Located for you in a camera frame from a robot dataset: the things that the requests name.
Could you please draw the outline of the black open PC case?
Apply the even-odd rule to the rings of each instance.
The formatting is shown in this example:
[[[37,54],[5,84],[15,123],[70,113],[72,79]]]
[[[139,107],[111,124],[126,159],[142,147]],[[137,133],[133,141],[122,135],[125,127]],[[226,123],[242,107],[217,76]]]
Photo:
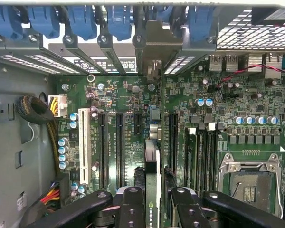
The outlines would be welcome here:
[[[48,96],[57,93],[59,76],[104,75],[75,65],[66,50],[64,35],[75,35],[68,6],[91,5],[97,37],[78,46],[93,60],[108,59],[97,39],[108,35],[107,7],[130,5],[132,35],[113,38],[118,58],[135,55],[133,38],[139,22],[155,20],[153,7],[173,6],[163,22],[182,40],[165,68],[165,76],[191,71],[210,55],[248,56],[250,53],[285,56],[285,0],[0,0],[21,17],[23,39],[0,35],[0,228],[26,228],[29,224],[74,202],[69,200],[69,176],[58,167],[58,120],[48,108]],[[48,39],[30,24],[28,6],[53,6],[60,33]],[[189,6],[214,6],[209,37],[191,42],[187,24]],[[145,76],[107,73],[104,76]]]

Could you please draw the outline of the blue card latch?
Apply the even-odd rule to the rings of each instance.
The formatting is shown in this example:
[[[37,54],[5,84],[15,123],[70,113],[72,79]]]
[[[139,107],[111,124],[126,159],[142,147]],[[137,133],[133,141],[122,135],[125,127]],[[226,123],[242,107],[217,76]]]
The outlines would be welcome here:
[[[59,37],[60,24],[53,6],[28,6],[28,18],[36,32],[48,39]]]
[[[23,39],[21,17],[12,6],[0,5],[0,35],[13,40]]]
[[[73,33],[83,40],[97,37],[97,26],[91,5],[73,5],[67,7],[68,18]]]
[[[130,5],[109,5],[107,7],[108,30],[118,41],[128,40],[132,35]]]
[[[157,5],[153,7],[153,15],[155,20],[162,22],[169,22],[173,6]]]
[[[191,42],[209,37],[214,9],[214,6],[189,6],[187,24]]]

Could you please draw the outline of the CPU socket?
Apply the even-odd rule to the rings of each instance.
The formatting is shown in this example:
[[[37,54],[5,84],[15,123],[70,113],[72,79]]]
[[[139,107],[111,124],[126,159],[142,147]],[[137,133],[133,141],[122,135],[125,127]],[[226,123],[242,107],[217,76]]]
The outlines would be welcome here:
[[[266,160],[235,160],[223,156],[219,166],[217,191],[283,218],[282,165],[276,153]]]

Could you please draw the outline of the black RAM slot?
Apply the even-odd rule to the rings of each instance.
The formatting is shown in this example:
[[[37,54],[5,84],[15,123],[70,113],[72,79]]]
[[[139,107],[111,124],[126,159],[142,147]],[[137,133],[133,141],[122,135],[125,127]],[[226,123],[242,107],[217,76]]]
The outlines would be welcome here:
[[[208,137],[205,132],[205,125],[199,125],[199,134],[200,134],[200,192],[205,191],[205,186],[207,185],[207,145]]]
[[[215,123],[209,123],[207,126],[207,137],[208,137],[208,154],[207,154],[207,190],[212,190],[213,187],[213,137],[215,136]]]

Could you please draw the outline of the white expansion slot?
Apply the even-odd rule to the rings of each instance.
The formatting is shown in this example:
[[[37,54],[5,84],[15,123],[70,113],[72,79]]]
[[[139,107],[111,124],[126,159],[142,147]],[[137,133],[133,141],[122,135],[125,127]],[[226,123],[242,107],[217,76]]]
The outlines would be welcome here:
[[[92,146],[89,108],[78,109],[78,124],[80,184],[89,185],[92,178]]]

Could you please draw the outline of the white power connector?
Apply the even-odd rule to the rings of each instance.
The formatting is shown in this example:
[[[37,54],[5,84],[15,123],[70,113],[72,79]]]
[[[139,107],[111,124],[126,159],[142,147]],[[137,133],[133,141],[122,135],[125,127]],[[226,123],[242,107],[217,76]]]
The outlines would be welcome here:
[[[65,95],[49,95],[48,108],[53,113],[54,117],[67,117],[67,96]]]

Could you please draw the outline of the white regulatory label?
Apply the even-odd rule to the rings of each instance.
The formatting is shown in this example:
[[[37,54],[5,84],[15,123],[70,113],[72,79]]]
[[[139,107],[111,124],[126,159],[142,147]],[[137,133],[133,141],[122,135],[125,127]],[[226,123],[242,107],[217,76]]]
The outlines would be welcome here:
[[[108,59],[98,58],[98,59],[95,59],[95,61],[107,73],[114,73],[114,74],[119,73],[116,67],[113,65],[113,63],[109,61]],[[126,73],[137,73],[136,59],[134,57],[120,58],[120,62]],[[87,70],[90,73],[100,73],[91,64],[79,58],[74,58],[73,63],[83,68],[84,70]]]

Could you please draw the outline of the green RAM stick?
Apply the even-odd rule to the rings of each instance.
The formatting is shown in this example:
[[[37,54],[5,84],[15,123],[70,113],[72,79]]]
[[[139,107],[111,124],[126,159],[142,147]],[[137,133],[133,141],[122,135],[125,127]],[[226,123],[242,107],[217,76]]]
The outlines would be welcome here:
[[[184,185],[196,190],[197,180],[197,136],[196,128],[185,129]]]

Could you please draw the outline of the silver USB port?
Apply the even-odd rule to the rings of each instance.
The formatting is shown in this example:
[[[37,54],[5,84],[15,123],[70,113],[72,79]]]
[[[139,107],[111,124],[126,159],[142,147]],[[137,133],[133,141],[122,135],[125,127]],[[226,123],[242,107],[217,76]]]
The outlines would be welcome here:
[[[213,72],[222,71],[222,56],[221,55],[210,55],[209,56],[209,70]]]
[[[238,56],[236,55],[226,56],[226,71],[227,72],[238,71]]]

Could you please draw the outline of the metal slot cover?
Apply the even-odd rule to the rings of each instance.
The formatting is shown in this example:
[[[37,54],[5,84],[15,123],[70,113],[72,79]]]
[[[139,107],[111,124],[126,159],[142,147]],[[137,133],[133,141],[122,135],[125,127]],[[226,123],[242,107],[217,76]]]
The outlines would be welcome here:
[[[71,52],[76,57],[84,60],[89,63],[93,68],[95,68],[98,72],[106,75],[107,72],[92,58],[90,58],[83,50],[81,50],[78,46],[78,39],[75,35],[64,35],[63,43],[65,45],[66,50]]]
[[[112,35],[99,35],[97,42],[103,54],[112,62],[117,71],[125,75],[126,71],[113,48]]]

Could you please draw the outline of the short black expansion slot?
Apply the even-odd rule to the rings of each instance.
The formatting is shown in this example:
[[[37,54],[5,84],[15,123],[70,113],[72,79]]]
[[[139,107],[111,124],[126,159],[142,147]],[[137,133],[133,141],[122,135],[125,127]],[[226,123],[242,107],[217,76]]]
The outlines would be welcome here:
[[[133,114],[133,121],[134,121],[134,134],[141,135],[143,132],[143,115],[141,113],[134,113]]]

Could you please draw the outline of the green motherboard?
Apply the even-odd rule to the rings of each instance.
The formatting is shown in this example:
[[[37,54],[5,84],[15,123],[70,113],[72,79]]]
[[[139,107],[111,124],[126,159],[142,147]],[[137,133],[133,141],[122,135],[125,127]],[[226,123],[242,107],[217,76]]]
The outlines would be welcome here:
[[[235,160],[266,160],[276,153],[282,165],[282,205],[283,219],[285,201],[285,70],[282,69],[284,56],[271,53],[263,55],[262,72],[250,73],[247,70],[248,56],[238,57],[238,71],[226,71],[226,57],[222,57],[222,71],[209,70],[209,59],[201,61],[191,71],[177,76],[165,76],[165,158],[164,169],[169,167],[169,113],[178,114],[178,155],[175,178],[176,185],[184,185],[185,129],[196,128],[197,136],[197,180],[194,190],[200,192],[200,124],[207,126],[215,123],[213,137],[213,187],[217,191],[219,166],[226,153]],[[69,166],[61,170],[68,174],[71,195],[74,202],[81,197],[100,189],[99,178],[99,138],[98,119],[101,112],[107,114],[108,124],[108,186],[106,190],[116,194],[122,188],[117,187],[116,162],[116,113],[124,113],[125,119],[125,186],[134,186],[134,170],[145,170],[145,141],[148,138],[147,109],[155,99],[154,85],[147,87],[145,76],[59,76],[57,93],[67,96],[67,117],[58,120],[59,139],[68,139]],[[198,98],[213,100],[213,106],[196,106]],[[80,184],[79,169],[79,133],[70,128],[71,113],[80,108],[90,109],[92,173],[89,185]],[[134,134],[133,114],[142,114],[142,134]],[[242,124],[235,124],[233,118],[241,116]],[[245,124],[244,118],[253,118],[252,124]],[[266,124],[257,124],[255,118],[266,118]],[[278,123],[271,124],[271,117],[277,117]],[[165,178],[163,180],[162,218],[163,226],[169,226],[171,218]]]

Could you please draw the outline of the long black expansion slot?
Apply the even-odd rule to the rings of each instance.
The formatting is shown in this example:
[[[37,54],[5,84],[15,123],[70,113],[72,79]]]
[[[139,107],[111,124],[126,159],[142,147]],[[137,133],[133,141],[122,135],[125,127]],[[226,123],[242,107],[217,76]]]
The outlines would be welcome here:
[[[125,186],[125,119],[124,113],[116,113],[116,162],[117,187]]]
[[[107,114],[101,112],[98,119],[98,138],[99,138],[99,178],[100,189],[106,189],[108,186],[108,124]]]
[[[178,114],[169,113],[169,166],[173,173],[177,170],[178,155]]]

